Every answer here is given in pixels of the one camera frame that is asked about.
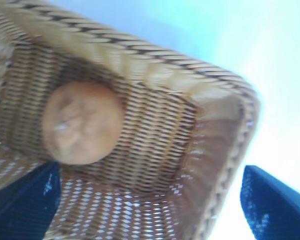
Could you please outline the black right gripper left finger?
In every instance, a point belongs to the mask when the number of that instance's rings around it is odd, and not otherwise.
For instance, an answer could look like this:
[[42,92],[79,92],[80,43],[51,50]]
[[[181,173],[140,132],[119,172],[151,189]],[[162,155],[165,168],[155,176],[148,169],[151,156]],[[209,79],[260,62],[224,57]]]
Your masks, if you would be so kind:
[[0,189],[0,240],[42,240],[60,200],[56,162],[42,164]]

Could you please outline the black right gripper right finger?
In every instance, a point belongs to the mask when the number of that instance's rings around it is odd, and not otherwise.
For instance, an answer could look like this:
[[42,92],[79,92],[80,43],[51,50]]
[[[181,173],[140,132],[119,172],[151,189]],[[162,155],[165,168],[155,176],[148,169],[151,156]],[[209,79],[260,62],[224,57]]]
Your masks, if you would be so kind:
[[255,165],[244,168],[244,217],[257,240],[300,240],[300,193]]

